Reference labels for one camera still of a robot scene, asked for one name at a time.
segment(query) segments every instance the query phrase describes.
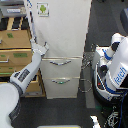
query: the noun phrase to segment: metal handle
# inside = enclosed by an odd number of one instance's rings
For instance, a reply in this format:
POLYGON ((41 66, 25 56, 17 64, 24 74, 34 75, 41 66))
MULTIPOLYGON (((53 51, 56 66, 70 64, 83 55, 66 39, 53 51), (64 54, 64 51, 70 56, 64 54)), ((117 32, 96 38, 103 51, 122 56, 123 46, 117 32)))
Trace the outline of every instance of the metal handle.
POLYGON ((59 65, 59 66, 68 64, 70 62, 71 62, 71 60, 67 60, 66 62, 63 62, 63 63, 57 63, 57 62, 50 61, 50 63, 55 64, 55 65, 59 65))
POLYGON ((0 63, 8 63, 9 59, 5 60, 5 61, 0 61, 0 63))
POLYGON ((65 81, 63 81, 63 80, 60 80, 59 79, 59 81, 57 81, 57 80, 52 80, 52 82, 55 82, 55 83, 57 83, 57 84, 65 84, 65 83, 67 83, 67 82, 69 82, 70 80, 68 79, 64 79, 65 81))

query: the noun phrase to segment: white drawer unit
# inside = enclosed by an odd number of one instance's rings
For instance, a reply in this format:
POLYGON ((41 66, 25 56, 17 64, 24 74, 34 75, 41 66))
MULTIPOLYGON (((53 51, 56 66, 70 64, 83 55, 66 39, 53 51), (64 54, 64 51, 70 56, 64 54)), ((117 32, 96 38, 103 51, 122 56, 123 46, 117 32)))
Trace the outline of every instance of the white drawer unit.
MULTIPOLYGON (((49 45, 40 65, 48 99, 77 97, 91 1, 30 0, 35 25, 32 35, 36 34, 40 45, 44 46, 45 42, 49 45), (71 80, 64 82, 61 78, 71 80)), ((24 3, 33 31, 27 0, 24 3)))
POLYGON ((44 79, 47 99, 77 98, 78 78, 53 78, 44 79))
POLYGON ((43 59, 41 63, 42 78, 78 77, 82 58, 43 59))

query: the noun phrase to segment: drawer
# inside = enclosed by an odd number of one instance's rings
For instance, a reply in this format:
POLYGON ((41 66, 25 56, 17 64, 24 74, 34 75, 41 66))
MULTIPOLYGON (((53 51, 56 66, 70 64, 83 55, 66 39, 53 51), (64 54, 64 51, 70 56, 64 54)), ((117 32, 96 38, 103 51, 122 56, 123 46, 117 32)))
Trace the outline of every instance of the drawer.
POLYGON ((43 59, 40 65, 42 78, 80 76, 82 58, 43 59))
POLYGON ((0 31, 0 49, 31 48, 28 30, 0 31))
POLYGON ((44 79, 47 99, 77 98, 79 79, 44 79))
POLYGON ((31 49, 0 50, 0 66, 27 65, 31 59, 31 49))
POLYGON ((20 71, 24 68, 25 66, 17 66, 17 67, 0 67, 0 77, 1 76, 10 76, 12 73, 20 71))

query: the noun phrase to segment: blue logo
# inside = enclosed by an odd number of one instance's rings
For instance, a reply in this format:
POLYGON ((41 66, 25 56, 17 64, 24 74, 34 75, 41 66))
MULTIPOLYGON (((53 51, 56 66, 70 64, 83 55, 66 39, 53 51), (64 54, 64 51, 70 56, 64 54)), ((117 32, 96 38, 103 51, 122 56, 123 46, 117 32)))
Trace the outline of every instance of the blue logo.
POLYGON ((123 68, 123 67, 120 67, 120 71, 119 71, 119 73, 117 74, 117 77, 114 78, 115 82, 116 82, 118 85, 121 84, 123 78, 125 77, 125 74, 126 74, 126 69, 123 68))

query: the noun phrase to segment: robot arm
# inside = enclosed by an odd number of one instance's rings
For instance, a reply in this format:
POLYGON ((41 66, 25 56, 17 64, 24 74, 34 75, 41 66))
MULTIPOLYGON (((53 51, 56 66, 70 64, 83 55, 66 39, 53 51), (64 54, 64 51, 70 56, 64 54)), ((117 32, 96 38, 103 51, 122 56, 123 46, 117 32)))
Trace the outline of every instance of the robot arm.
POLYGON ((17 117, 20 110, 20 96, 25 93, 39 69, 42 56, 49 49, 47 43, 44 47, 33 45, 32 62, 21 71, 13 73, 10 82, 0 85, 0 128, 12 128, 11 120, 17 117))

